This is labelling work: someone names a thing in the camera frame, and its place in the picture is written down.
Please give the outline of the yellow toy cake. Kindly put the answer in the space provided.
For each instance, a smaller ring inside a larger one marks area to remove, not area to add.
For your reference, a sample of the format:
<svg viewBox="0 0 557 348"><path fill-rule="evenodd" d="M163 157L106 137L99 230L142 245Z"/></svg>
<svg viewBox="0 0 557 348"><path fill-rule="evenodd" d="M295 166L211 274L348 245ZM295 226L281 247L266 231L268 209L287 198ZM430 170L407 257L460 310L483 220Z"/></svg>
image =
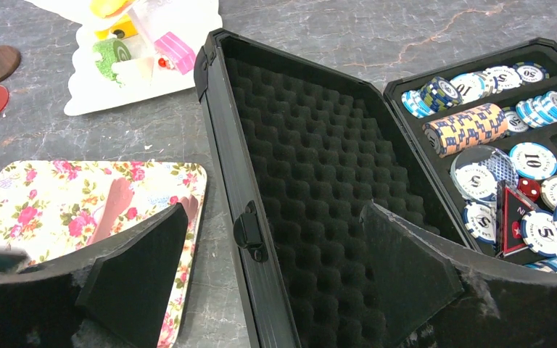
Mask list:
<svg viewBox="0 0 557 348"><path fill-rule="evenodd" d="M95 31L94 35L98 40L116 37L119 39L129 38L138 34L131 18L128 14L122 16L113 26L106 30Z"/></svg>

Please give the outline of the white three-tier dessert stand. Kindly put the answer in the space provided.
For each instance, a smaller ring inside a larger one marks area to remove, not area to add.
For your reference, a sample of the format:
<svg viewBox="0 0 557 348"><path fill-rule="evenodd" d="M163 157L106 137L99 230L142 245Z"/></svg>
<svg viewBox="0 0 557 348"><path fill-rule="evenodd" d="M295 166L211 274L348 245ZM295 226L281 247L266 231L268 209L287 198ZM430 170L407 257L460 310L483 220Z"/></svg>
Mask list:
<svg viewBox="0 0 557 348"><path fill-rule="evenodd" d="M138 34L123 39L132 58L154 57L152 80L145 86L124 86L106 79L96 68L92 46L98 41L95 31L113 26L120 15L98 18L89 9L90 1L34 1L33 5L80 24L75 40L78 48L72 56L74 73L68 81L70 100L64 113L85 115L154 97L186 90L194 86L192 72L185 75L158 66L153 43L171 31L194 51L207 34L222 27L219 1L133 1L124 11L130 15Z"/></svg>

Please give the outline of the cream toy cake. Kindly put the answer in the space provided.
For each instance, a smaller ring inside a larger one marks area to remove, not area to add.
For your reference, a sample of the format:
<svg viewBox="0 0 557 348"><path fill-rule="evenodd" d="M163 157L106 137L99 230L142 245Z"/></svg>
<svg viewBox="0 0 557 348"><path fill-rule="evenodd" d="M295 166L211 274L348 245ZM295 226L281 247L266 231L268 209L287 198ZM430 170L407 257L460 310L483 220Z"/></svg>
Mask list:
<svg viewBox="0 0 557 348"><path fill-rule="evenodd" d="M154 57L130 59L112 64L116 81L124 86L145 86L152 80Z"/></svg>

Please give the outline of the black poker chip case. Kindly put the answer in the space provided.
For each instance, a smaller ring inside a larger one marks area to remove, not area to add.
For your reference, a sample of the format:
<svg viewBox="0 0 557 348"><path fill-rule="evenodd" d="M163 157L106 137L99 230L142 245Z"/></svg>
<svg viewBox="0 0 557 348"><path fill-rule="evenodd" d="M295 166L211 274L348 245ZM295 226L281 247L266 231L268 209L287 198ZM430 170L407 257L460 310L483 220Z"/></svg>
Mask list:
<svg viewBox="0 0 557 348"><path fill-rule="evenodd" d="M194 69L254 347L386 347L362 209L493 257L458 224L449 163L399 90L224 29Z"/></svg>

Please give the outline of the orange blue chip stack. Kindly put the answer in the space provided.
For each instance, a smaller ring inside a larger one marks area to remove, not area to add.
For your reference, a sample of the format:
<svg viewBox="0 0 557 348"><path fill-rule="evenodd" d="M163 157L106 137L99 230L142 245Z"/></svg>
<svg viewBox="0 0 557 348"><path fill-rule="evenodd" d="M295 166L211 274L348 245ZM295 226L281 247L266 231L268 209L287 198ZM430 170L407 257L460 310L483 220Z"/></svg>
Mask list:
<svg viewBox="0 0 557 348"><path fill-rule="evenodd" d="M496 104L477 107L427 122L422 130L439 157L488 144L505 134L508 120Z"/></svg>

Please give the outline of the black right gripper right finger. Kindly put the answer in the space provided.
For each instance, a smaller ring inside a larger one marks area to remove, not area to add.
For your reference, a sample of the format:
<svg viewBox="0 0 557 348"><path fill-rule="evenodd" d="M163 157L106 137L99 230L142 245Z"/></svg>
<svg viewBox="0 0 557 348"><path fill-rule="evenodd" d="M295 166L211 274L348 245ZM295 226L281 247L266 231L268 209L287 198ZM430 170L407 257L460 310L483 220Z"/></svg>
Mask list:
<svg viewBox="0 0 557 348"><path fill-rule="evenodd" d="M557 347L557 274L475 252L370 203L361 211L386 347Z"/></svg>

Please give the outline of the pink toy cake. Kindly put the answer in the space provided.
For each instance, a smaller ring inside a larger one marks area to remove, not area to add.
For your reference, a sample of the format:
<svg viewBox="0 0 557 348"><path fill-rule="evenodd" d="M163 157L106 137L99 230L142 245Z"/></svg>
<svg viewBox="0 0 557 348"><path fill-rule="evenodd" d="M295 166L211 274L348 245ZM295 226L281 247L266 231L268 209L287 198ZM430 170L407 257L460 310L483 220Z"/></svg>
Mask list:
<svg viewBox="0 0 557 348"><path fill-rule="evenodd" d="M171 31L154 42L159 54L158 66L164 70L177 70L185 75L194 69L196 54L184 41Z"/></svg>

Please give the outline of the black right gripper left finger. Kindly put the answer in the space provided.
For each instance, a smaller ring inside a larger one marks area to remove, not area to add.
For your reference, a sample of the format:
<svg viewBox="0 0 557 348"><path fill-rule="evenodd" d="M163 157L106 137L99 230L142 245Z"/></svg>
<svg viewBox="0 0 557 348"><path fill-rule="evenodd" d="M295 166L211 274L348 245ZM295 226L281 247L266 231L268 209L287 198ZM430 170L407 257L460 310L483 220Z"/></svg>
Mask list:
<svg viewBox="0 0 557 348"><path fill-rule="evenodd" d="M0 250L0 347L89 347L86 326L118 344L156 347L188 223L177 204L37 265Z"/></svg>

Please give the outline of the floral rectangular tray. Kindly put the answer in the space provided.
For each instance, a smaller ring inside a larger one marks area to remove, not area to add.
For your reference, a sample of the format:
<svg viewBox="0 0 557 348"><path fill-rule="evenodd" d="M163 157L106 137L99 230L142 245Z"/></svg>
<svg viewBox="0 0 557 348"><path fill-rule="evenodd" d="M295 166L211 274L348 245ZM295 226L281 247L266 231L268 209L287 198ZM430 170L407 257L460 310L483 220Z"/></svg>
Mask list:
<svg viewBox="0 0 557 348"><path fill-rule="evenodd" d="M139 227L182 204L189 216L159 347L175 344L207 187L196 163L16 161L0 172L0 247L23 249L29 264L53 260L94 240L101 222L110 235Z"/></svg>

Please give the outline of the green toy cake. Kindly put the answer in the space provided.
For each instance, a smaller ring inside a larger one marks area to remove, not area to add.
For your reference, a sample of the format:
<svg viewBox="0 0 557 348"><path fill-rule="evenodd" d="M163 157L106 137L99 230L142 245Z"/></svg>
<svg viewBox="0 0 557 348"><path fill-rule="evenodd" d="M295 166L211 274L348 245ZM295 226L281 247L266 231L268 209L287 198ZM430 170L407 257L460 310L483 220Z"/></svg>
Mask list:
<svg viewBox="0 0 557 348"><path fill-rule="evenodd" d="M97 41L92 46L92 52L96 68L108 80L116 80L113 64L131 59L128 47L119 38Z"/></svg>

